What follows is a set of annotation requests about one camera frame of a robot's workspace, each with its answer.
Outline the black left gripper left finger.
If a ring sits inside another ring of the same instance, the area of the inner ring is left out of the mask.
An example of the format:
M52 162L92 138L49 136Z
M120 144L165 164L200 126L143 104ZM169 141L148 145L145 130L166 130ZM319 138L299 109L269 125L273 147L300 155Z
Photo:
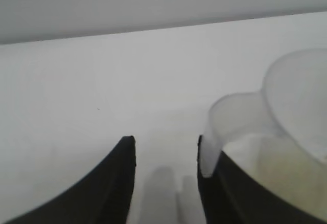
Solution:
M136 141L124 136L86 175L70 181L52 169L1 174L1 223L126 223L136 171Z

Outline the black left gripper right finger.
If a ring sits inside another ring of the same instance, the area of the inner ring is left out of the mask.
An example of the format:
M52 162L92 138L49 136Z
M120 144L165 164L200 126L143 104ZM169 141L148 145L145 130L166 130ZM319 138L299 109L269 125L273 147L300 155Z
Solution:
M207 223L326 223L326 166L286 137L200 137L197 181Z

